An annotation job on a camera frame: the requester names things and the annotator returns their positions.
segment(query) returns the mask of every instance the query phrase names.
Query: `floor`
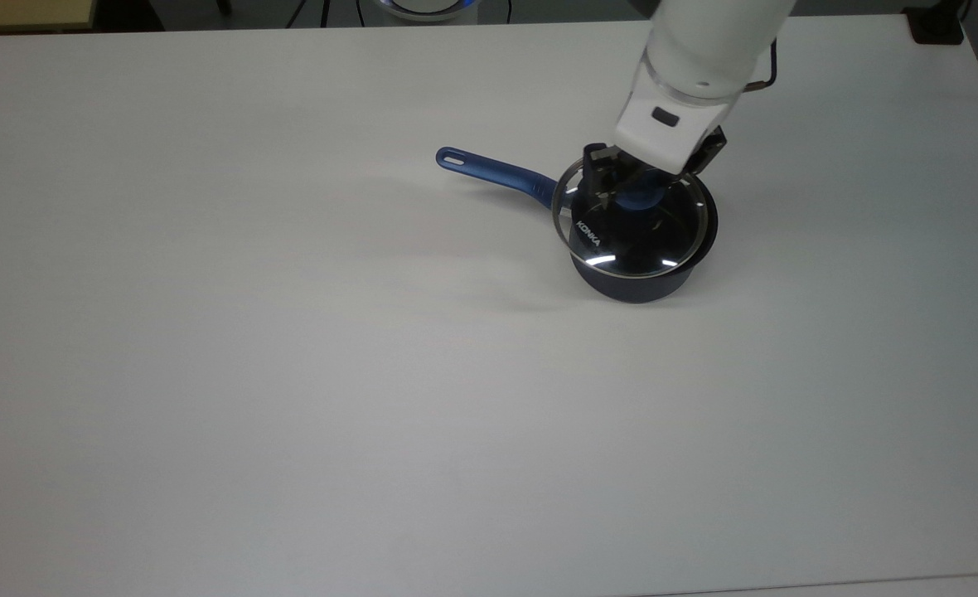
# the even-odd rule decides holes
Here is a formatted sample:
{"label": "floor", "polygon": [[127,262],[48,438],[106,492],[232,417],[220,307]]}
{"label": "floor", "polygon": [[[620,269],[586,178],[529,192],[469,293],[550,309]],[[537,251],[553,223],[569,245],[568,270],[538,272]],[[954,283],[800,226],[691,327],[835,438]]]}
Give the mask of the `floor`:
{"label": "floor", "polygon": [[[637,4],[651,0],[637,1]],[[287,27],[360,27],[384,24],[375,0],[232,0],[234,11],[223,16],[215,0],[149,0],[167,31],[213,29],[282,29]],[[360,14],[356,3],[361,3]],[[481,23],[503,23],[509,0],[482,0]],[[511,22],[597,22],[643,18],[623,0],[511,0]],[[927,7],[933,0],[799,0],[796,15],[887,14],[903,7]],[[978,0],[966,20],[978,55]]]}

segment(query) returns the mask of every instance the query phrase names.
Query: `cable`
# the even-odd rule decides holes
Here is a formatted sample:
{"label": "cable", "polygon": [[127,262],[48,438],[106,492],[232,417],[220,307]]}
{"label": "cable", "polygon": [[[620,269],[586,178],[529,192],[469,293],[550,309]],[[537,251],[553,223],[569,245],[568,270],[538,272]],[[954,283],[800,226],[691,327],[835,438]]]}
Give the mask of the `cable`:
{"label": "cable", "polygon": [[772,45],[769,46],[769,79],[768,80],[755,80],[753,83],[747,83],[746,87],[743,87],[743,92],[746,94],[747,91],[761,91],[765,90],[766,87],[771,87],[773,83],[777,82],[777,41],[773,39]]}
{"label": "cable", "polygon": [[291,15],[291,20],[288,20],[287,26],[285,27],[285,29],[289,29],[292,26],[293,22],[295,22],[295,20],[297,20],[297,15],[298,15],[299,12],[301,12],[301,8],[304,8],[304,3],[305,2],[306,2],[306,0],[301,0],[297,4],[297,8],[296,8],[295,11],[293,11],[293,15]]}

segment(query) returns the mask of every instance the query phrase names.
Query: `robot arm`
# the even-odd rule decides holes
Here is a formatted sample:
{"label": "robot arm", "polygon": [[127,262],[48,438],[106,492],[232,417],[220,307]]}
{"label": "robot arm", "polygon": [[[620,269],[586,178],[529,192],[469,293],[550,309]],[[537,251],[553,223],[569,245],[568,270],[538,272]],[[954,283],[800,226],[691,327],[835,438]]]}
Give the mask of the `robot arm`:
{"label": "robot arm", "polygon": [[795,2],[662,0],[618,118],[617,147],[670,174],[690,170]]}

